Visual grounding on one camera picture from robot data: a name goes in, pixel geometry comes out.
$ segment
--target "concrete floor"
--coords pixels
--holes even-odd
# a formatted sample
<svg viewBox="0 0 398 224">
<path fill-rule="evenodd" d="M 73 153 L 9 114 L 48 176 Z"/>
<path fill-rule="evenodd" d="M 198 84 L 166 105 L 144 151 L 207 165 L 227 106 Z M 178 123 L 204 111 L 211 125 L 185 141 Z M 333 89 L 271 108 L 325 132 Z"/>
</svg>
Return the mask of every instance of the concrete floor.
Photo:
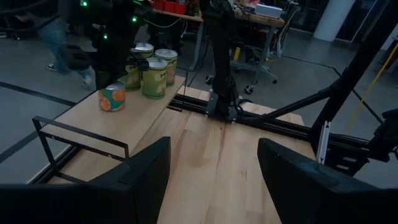
<svg viewBox="0 0 398 224">
<path fill-rule="evenodd" d="M 145 40 L 147 36 L 145 31 L 141 30 L 136 41 Z M 78 42 L 86 50 L 91 48 L 90 42 L 80 37 L 71 37 L 70 42 Z M 178 58 L 180 68 L 188 68 L 193 60 L 194 44 L 191 42 L 184 44 L 183 55 Z M 199 63 L 199 70 L 188 73 L 188 83 L 191 87 L 210 89 L 205 83 L 205 77 L 211 71 L 210 55 L 212 55 L 211 47 L 203 63 Z M 262 76 L 254 93 L 246 95 L 243 89 L 251 82 L 254 74 L 240 72 L 233 75 L 238 90 L 244 98 L 271 108 L 281 108 L 330 85 L 339 77 L 338 73 L 345 69 L 354 55 L 355 51 L 349 47 L 312 39 L 308 34 L 290 32 L 284 56 L 270 64 L 271 70 L 279 78 L 277 84 L 272 84 L 269 77 Z M 19 42 L 0 40 L 0 101 L 7 105 L 1 111 L 0 122 L 3 126 L 0 129 L 0 153 L 9 149 L 17 151 L 21 148 L 0 164 L 0 183 L 27 182 L 48 163 L 40 141 L 32 134 L 34 127 L 31 119 L 35 115 L 55 118 L 71 104 L 79 102 L 90 94 L 89 91 L 82 89 L 77 74 L 59 75 L 48 71 L 45 66 L 51 62 L 52 56 L 37 39 Z M 378 65 L 373 63 L 363 75 L 355 88 L 360 95 L 366 91 L 376 76 L 377 68 Z M 177 70 L 177 73 L 185 75 L 185 70 Z M 398 77 L 391 74 L 384 74 L 376 83 L 367 102 L 378 116 L 381 116 L 383 111 L 396 108 L 398 89 L 394 88 L 394 85 L 398 85 Z M 32 96 L 23 93 L 15 86 L 35 91 L 36 94 Z M 303 117 L 306 126 L 311 126 L 325 102 L 315 103 L 297 110 L 296 113 Z M 345 133 L 351 114 L 358 103 L 358 97 L 352 93 L 332 121 L 333 133 Z M 366 108 L 362 108 L 353 129 L 345 134 L 370 139 L 378 125 L 375 117 Z M 30 134 L 29 138 L 33 139 L 31 142 L 13 148 L 15 143 Z M 59 142 L 51 141 L 50 144 L 54 153 L 60 152 L 65 147 Z M 398 187 L 398 178 L 394 172 L 397 169 L 398 161 L 391 156 L 391 161 L 388 163 L 371 161 L 357 173 L 356 177 L 378 187 Z"/>
</svg>

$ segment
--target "chair wheel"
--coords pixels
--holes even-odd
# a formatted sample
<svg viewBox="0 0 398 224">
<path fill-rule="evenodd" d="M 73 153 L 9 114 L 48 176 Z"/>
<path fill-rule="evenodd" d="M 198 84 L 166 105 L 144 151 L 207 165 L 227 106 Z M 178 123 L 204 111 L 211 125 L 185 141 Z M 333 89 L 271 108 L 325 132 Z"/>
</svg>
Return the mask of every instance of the chair wheel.
<svg viewBox="0 0 398 224">
<path fill-rule="evenodd" d="M 206 84 L 210 85 L 213 82 L 213 77 L 211 75 L 206 76 Z"/>
<path fill-rule="evenodd" d="M 250 94 L 253 93 L 253 89 L 254 89 L 254 86 L 253 86 L 253 85 L 247 85 L 247 86 L 244 88 L 244 92 L 245 92 L 246 94 L 250 95 Z"/>
</svg>

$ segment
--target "can lid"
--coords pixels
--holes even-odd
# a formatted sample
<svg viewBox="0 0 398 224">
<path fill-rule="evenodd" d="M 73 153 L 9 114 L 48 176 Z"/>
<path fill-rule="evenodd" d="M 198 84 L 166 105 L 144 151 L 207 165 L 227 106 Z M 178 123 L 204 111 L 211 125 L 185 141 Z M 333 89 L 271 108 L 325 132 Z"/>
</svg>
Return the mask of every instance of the can lid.
<svg viewBox="0 0 398 224">
<path fill-rule="evenodd" d="M 135 49 L 131 49 L 133 52 L 151 52 L 154 50 L 154 46 L 148 43 L 137 43 Z"/>
<path fill-rule="evenodd" d="M 167 68 L 167 62 L 161 58 L 150 57 L 147 58 L 149 68 L 154 70 L 163 70 Z"/>
<path fill-rule="evenodd" d="M 108 85 L 105 89 L 106 90 L 124 90 L 125 88 L 126 87 L 125 87 L 124 82 L 118 80 L 118 81 Z"/>
<path fill-rule="evenodd" d="M 178 53 L 176 53 L 174 50 L 159 49 L 155 51 L 155 55 L 160 58 L 173 59 L 178 56 Z"/>
</svg>

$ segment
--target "metal bracket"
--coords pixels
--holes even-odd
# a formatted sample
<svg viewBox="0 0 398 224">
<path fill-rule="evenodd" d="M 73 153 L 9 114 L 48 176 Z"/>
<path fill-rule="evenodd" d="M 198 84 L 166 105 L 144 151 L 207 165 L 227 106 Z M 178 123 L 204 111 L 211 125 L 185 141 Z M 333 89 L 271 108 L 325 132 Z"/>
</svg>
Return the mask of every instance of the metal bracket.
<svg viewBox="0 0 398 224">
<path fill-rule="evenodd" d="M 320 164 L 324 164 L 326 160 L 326 152 L 328 150 L 328 141 L 330 134 L 330 124 L 330 122 L 325 121 L 325 124 L 322 126 L 321 135 L 319 136 L 317 161 Z"/>
<path fill-rule="evenodd" d="M 230 106 L 228 115 L 222 116 L 216 110 L 217 100 L 218 100 L 218 95 L 216 93 L 213 93 L 212 90 L 210 90 L 210 99 L 206 107 L 206 114 L 227 121 L 236 121 L 236 118 L 238 117 L 238 112 L 236 111 L 236 108 Z"/>
</svg>

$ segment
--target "green can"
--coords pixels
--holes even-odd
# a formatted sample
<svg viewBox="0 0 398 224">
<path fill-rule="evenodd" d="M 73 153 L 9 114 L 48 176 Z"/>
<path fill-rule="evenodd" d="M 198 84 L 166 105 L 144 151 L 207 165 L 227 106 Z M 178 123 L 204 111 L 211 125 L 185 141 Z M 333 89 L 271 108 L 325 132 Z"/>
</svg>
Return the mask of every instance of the green can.
<svg viewBox="0 0 398 224">
<path fill-rule="evenodd" d="M 124 83 L 116 81 L 102 90 L 98 90 L 99 107 L 103 111 L 121 111 L 124 109 L 126 89 Z"/>
<path fill-rule="evenodd" d="M 119 79 L 126 84 L 127 90 L 139 90 L 141 88 L 140 70 L 137 65 L 126 65 L 127 75 Z"/>
<path fill-rule="evenodd" d="M 137 43 L 136 48 L 131 49 L 131 51 L 140 53 L 144 58 L 149 58 L 154 53 L 154 46 L 148 43 Z"/>
<path fill-rule="evenodd" d="M 155 51 L 155 56 L 167 61 L 167 86 L 174 85 L 178 53 L 174 50 L 159 49 Z"/>
<path fill-rule="evenodd" d="M 147 58 L 149 69 L 142 72 L 142 94 L 158 100 L 165 96 L 167 62 L 161 58 Z"/>
</svg>

